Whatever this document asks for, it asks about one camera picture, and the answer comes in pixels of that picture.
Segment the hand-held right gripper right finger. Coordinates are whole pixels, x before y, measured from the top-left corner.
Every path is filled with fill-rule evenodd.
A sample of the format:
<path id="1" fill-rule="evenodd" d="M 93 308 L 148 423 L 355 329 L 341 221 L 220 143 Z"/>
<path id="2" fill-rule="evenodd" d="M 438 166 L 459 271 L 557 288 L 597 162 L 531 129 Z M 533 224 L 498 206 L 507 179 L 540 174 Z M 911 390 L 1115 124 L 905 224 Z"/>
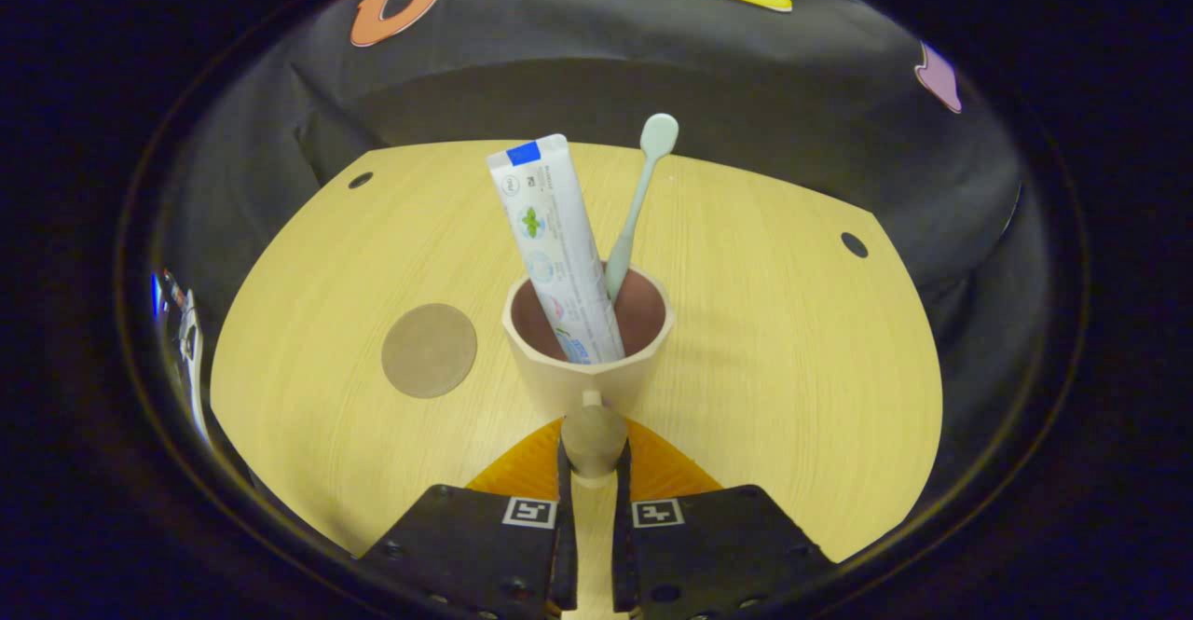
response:
<path id="1" fill-rule="evenodd" d="M 762 619 L 830 576 L 830 558 L 764 488 L 721 486 L 648 426 L 626 426 L 610 548 L 617 613 Z"/>

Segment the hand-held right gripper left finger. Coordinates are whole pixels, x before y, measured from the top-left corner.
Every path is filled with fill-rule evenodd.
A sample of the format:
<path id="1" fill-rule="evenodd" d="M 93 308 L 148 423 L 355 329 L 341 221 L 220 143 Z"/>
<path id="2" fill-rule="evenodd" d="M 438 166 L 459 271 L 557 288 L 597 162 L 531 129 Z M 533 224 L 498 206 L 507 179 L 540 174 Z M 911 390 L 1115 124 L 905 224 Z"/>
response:
<path id="1" fill-rule="evenodd" d="M 465 486 L 426 489 L 363 563 L 476 619 L 575 610 L 577 531 L 561 428 L 540 426 Z"/>

